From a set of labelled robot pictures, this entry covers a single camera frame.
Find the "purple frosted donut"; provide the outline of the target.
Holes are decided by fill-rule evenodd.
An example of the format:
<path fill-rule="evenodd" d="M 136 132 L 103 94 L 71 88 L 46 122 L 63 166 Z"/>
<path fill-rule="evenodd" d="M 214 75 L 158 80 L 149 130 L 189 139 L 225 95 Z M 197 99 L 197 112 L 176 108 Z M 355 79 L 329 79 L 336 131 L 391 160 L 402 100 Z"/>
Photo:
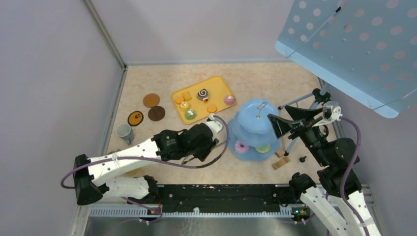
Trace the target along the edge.
<path fill-rule="evenodd" d="M 250 150 L 250 146 L 245 145 L 240 140 L 237 140 L 234 145 L 235 152 L 239 154 L 246 154 Z"/>

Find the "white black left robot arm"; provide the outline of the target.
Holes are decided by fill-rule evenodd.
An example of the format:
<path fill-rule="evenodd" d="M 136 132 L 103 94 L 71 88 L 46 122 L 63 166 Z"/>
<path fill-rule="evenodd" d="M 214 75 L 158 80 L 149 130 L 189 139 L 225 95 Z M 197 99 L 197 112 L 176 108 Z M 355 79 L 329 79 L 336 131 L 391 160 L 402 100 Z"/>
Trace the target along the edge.
<path fill-rule="evenodd" d="M 181 131 L 163 130 L 138 145 L 112 154 L 75 157 L 73 180 L 77 204 L 90 205 L 104 196 L 154 202 L 158 191 L 153 178 L 122 175 L 150 164 L 168 164 L 189 156 L 205 161 L 218 144 L 217 136 L 222 129 L 220 122 L 208 121 Z"/>

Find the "green frosted donut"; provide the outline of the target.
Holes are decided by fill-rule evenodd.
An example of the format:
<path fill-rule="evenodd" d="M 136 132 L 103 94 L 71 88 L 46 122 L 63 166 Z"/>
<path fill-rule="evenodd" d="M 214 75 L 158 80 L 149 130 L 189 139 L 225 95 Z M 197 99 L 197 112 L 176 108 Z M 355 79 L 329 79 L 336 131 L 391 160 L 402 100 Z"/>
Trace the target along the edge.
<path fill-rule="evenodd" d="M 256 147 L 255 149 L 259 153 L 266 153 L 270 150 L 270 145 L 267 145 L 267 146 L 264 146 L 264 147 Z"/>

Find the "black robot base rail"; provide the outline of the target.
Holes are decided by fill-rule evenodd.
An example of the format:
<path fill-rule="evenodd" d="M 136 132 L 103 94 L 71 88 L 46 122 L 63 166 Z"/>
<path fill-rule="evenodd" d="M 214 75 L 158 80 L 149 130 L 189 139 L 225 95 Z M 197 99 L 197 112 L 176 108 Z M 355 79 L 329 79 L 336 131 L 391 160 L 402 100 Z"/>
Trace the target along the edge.
<path fill-rule="evenodd" d="M 164 213 L 195 208 L 202 213 L 269 213 L 301 201 L 285 184 L 165 184 L 138 202 L 161 206 Z"/>

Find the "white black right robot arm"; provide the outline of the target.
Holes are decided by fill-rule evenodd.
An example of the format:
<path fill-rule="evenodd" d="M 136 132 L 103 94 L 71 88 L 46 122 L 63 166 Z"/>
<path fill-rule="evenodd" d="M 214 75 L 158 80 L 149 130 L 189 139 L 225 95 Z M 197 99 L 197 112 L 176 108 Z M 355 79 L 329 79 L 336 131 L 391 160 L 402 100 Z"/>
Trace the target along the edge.
<path fill-rule="evenodd" d="M 327 141 L 320 126 L 343 120 L 338 102 L 326 102 L 318 109 L 285 106 L 291 120 L 269 114 L 275 135 L 289 139 L 300 138 L 310 153 L 324 169 L 317 172 L 326 193 L 337 204 L 335 209 L 307 174 L 295 173 L 288 189 L 289 198 L 304 203 L 320 219 L 333 236 L 381 235 L 369 212 L 362 185 L 353 166 L 358 162 L 361 132 L 357 140 L 339 138 Z"/>

